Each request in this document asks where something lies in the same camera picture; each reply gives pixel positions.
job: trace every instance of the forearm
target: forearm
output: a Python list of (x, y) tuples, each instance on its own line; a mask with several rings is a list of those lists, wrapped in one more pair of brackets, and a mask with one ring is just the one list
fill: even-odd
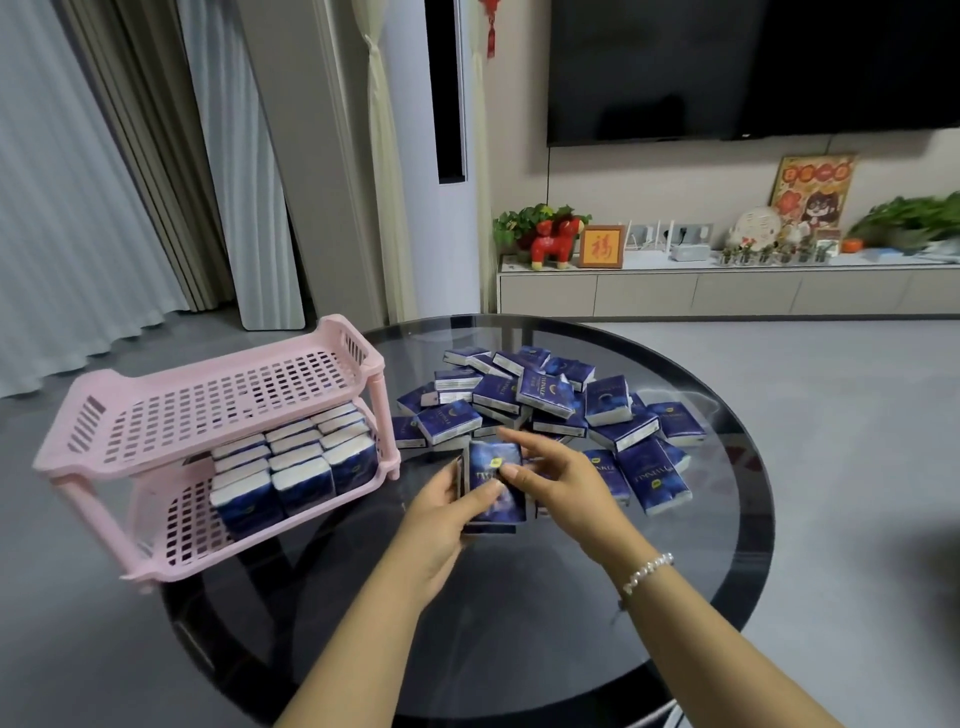
[[(625, 534), (605, 569), (619, 590), (658, 556), (638, 533)], [(649, 575), (626, 603), (654, 664), (697, 728), (840, 725), (673, 568)]]
[(391, 566), (377, 565), (278, 728), (389, 726), (420, 611)]

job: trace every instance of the white tv stand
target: white tv stand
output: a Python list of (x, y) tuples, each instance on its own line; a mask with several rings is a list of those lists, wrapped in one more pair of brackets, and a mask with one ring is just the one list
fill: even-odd
[(839, 255), (829, 265), (678, 263), (662, 251), (624, 254), (622, 270), (535, 272), (504, 256), (497, 310), (575, 319), (960, 316), (960, 265), (903, 258), (876, 264)]

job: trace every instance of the framed picture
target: framed picture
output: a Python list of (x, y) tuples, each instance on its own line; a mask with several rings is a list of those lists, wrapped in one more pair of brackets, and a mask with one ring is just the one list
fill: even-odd
[(578, 268), (622, 268), (624, 225), (587, 225), (581, 233)]
[(856, 155), (784, 157), (780, 162), (770, 207), (784, 226), (807, 223), (813, 231), (840, 227)]

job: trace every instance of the pink plastic shelf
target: pink plastic shelf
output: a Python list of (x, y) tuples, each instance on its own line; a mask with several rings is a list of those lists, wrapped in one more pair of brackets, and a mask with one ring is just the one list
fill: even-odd
[[(73, 383), (34, 467), (116, 556), (125, 578), (176, 581), (399, 475), (383, 368), (383, 357), (344, 317), (327, 316), (313, 333), (154, 375), (93, 372)], [(372, 412), (359, 399), (365, 387)], [(212, 461), (184, 459), (348, 400), (375, 436), (376, 477), (233, 542), (208, 503)], [(126, 475), (133, 488), (121, 526), (90, 481)]]

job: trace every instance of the left hand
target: left hand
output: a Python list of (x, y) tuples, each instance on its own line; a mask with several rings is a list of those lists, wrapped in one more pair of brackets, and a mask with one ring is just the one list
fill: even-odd
[(490, 508), (505, 487), (499, 480), (490, 480), (457, 498), (459, 472), (459, 460), (453, 460), (430, 478), (407, 507), (380, 561), (381, 568), (393, 572), (404, 588), (413, 590), (421, 608), (446, 583), (464, 547), (464, 525)]

